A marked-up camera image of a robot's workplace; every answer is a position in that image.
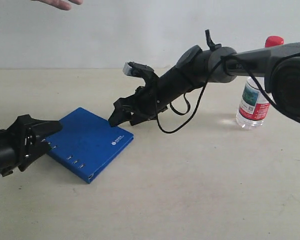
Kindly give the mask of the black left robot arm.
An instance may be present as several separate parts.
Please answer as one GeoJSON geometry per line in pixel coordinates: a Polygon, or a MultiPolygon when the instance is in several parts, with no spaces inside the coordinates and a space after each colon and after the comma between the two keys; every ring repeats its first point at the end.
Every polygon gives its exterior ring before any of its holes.
{"type": "Polygon", "coordinates": [[[58,120],[41,120],[20,115],[6,129],[0,129],[0,177],[18,168],[24,172],[52,148],[47,137],[63,129],[58,120]]]}

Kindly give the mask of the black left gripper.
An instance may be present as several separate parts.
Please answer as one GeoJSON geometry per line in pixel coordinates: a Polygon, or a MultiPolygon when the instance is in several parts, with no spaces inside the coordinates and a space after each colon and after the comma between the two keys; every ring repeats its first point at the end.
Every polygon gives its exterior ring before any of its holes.
{"type": "Polygon", "coordinates": [[[9,137],[9,164],[4,168],[5,172],[13,172],[18,168],[24,172],[32,163],[51,148],[51,142],[43,140],[63,129],[58,120],[39,120],[29,114],[20,115],[14,123],[8,127],[9,137]]]}

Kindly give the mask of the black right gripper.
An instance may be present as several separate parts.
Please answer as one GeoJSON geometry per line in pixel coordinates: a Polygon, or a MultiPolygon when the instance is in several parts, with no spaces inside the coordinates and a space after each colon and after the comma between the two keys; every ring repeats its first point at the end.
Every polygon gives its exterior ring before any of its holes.
{"type": "Polygon", "coordinates": [[[138,77],[145,84],[138,86],[134,93],[119,97],[114,103],[114,110],[108,118],[111,127],[129,121],[135,126],[155,120],[158,113],[168,109],[168,73],[158,76],[155,72],[139,72],[138,77]]]}

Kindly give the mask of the person's bare hand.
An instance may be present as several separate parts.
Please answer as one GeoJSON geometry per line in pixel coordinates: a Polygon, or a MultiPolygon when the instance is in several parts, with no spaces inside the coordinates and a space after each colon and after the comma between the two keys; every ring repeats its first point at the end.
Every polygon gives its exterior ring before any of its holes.
{"type": "Polygon", "coordinates": [[[54,7],[56,9],[62,10],[62,11],[69,11],[72,9],[71,4],[75,5],[82,5],[83,0],[33,0],[34,2],[40,2],[42,4],[49,5],[51,7],[54,7]]]}

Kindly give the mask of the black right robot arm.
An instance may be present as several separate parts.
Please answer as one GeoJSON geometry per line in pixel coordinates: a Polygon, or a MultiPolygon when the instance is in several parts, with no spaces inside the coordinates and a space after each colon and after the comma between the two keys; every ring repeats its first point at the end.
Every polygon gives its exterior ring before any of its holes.
{"type": "Polygon", "coordinates": [[[244,52],[220,44],[208,50],[195,45],[163,75],[132,61],[125,64],[123,72],[143,79],[145,84],[114,102],[108,118],[112,127],[156,120],[178,97],[204,89],[208,83],[230,83],[239,76],[263,78],[260,90],[265,96],[272,95],[271,105],[300,123],[300,42],[244,52]]]}

